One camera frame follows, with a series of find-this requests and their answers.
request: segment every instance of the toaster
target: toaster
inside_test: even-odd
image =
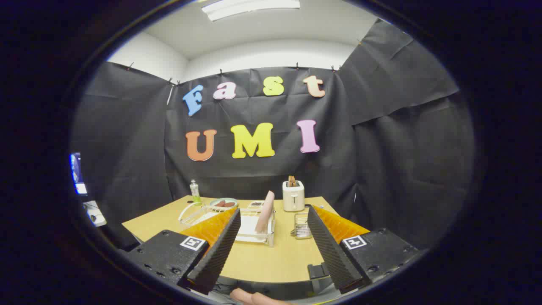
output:
[[[305,209],[305,187],[301,181],[295,180],[298,186],[289,187],[288,181],[282,183],[282,208],[286,212],[297,212]]]

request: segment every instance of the table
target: table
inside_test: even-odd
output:
[[[201,197],[202,203],[207,205],[214,199]],[[185,196],[122,225],[143,242],[162,230],[181,232],[188,226],[182,225],[177,218],[189,204],[189,200],[192,200],[192,196]],[[254,200],[238,200],[239,207],[246,208]],[[323,206],[325,210],[336,214],[323,197],[305,198],[305,204]],[[198,208],[197,206],[190,207],[185,215],[192,214]],[[265,283],[309,281],[307,265],[319,265],[324,259],[318,251],[314,238],[295,239],[290,235],[294,227],[294,214],[307,212],[308,208],[300,212],[285,212],[282,209],[282,200],[275,200],[274,208],[276,210],[274,247],[266,244],[234,242],[221,276]]]

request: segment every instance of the hand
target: hand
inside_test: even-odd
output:
[[[264,296],[261,293],[250,294],[241,288],[235,288],[230,297],[246,305],[294,305],[285,301],[279,301]]]

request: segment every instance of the soap bottle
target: soap bottle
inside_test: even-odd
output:
[[[199,187],[196,183],[196,180],[192,179],[190,183],[190,190],[192,191],[192,199],[194,201],[194,205],[200,206],[202,204],[201,199],[199,198]]]

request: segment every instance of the white dish rack tray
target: white dish rack tray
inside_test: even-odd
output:
[[[269,222],[267,222],[267,233],[258,234],[255,232],[255,228],[262,212],[263,201],[253,202],[260,202],[262,204],[260,206],[249,206],[248,208],[239,209],[239,212],[241,213],[241,227],[239,228],[235,240],[238,242],[261,243],[273,247],[276,222],[275,210],[273,210],[269,217]],[[185,218],[179,217],[179,221],[181,224],[193,226],[229,209],[231,208],[204,205],[201,206],[197,212],[194,212]]]

